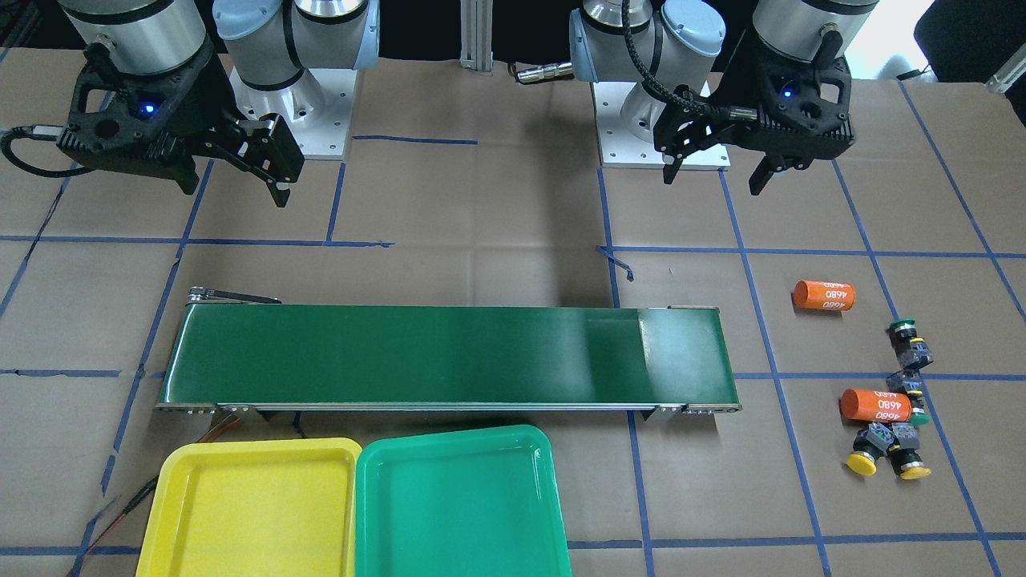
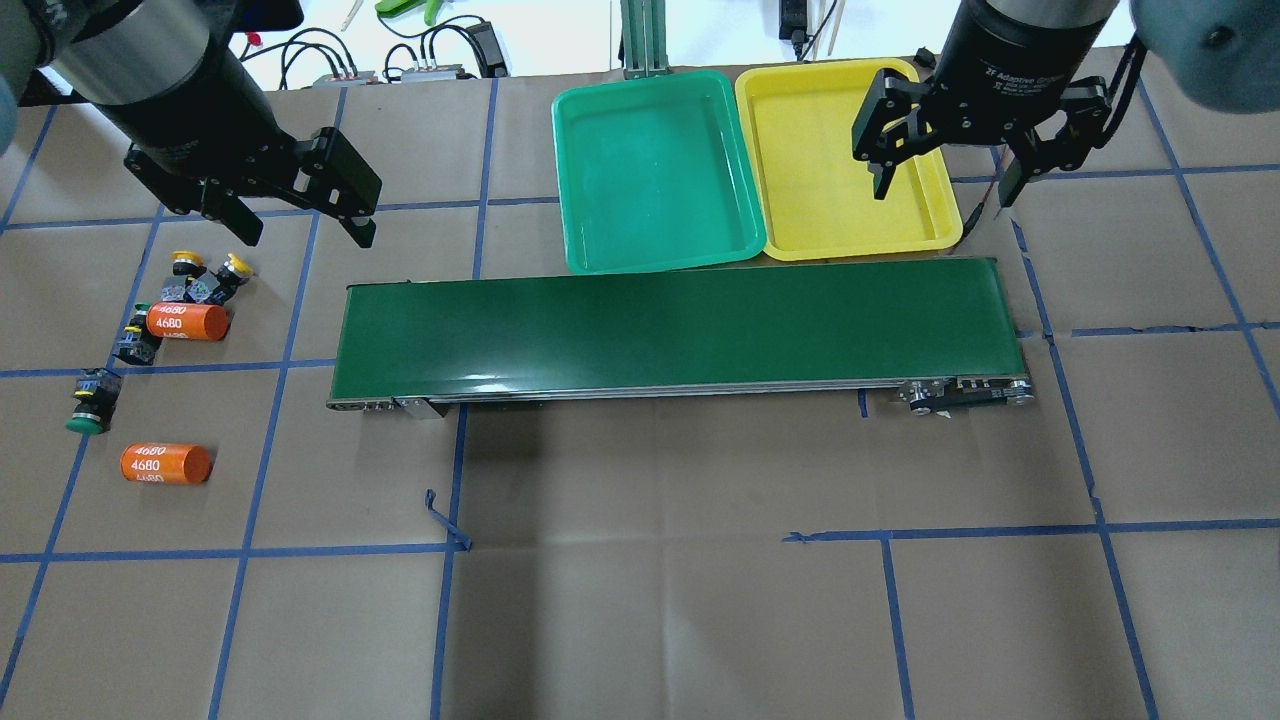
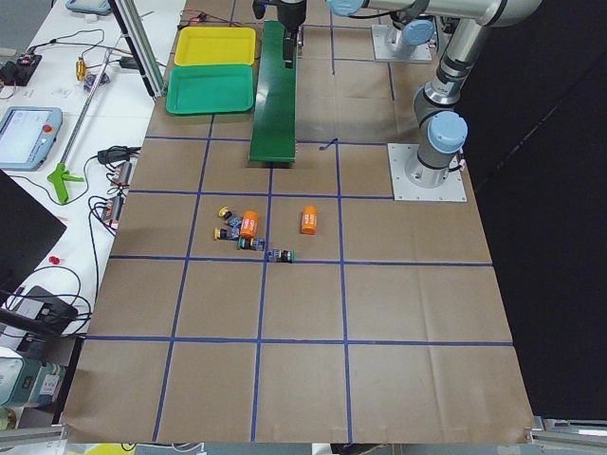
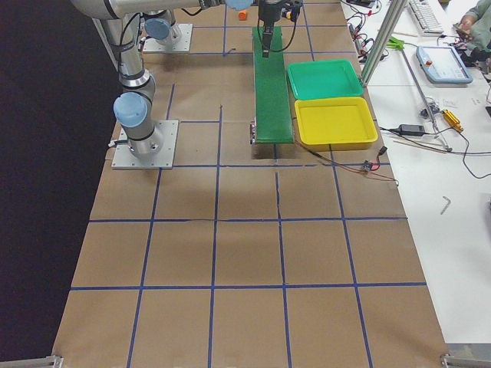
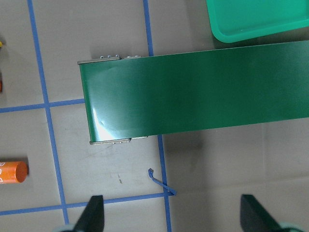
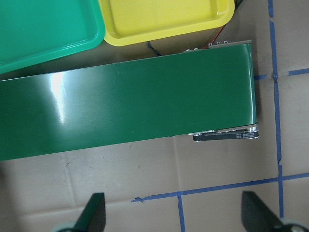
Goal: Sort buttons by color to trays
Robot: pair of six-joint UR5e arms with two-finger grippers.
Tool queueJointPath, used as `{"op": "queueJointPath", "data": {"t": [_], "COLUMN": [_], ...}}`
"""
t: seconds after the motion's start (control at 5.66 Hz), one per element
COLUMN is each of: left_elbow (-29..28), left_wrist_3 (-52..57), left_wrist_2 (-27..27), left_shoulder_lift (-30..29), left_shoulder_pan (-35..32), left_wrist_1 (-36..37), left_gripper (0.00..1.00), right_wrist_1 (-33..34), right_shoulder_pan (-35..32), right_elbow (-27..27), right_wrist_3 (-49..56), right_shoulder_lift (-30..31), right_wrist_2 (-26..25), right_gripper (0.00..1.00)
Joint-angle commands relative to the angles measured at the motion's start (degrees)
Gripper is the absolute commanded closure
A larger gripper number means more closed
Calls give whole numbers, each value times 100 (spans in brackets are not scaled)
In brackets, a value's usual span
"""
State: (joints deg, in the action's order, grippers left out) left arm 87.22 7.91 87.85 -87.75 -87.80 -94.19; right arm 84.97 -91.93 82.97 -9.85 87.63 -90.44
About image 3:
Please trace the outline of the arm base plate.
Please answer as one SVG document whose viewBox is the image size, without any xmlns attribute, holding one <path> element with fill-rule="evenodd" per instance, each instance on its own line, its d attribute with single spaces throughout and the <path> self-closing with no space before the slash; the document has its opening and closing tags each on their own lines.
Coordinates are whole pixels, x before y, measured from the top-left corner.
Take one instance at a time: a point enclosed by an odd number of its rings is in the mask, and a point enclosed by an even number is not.
<svg viewBox="0 0 607 455">
<path fill-rule="evenodd" d="M 396 201 L 466 203 L 462 170 L 454 157 L 444 171 L 416 165 L 417 144 L 387 145 L 393 196 Z"/>
<path fill-rule="evenodd" d="M 403 31 L 393 25 L 372 25 L 372 39 L 376 62 L 429 64 L 432 54 L 427 43 L 409 44 Z"/>
</svg>

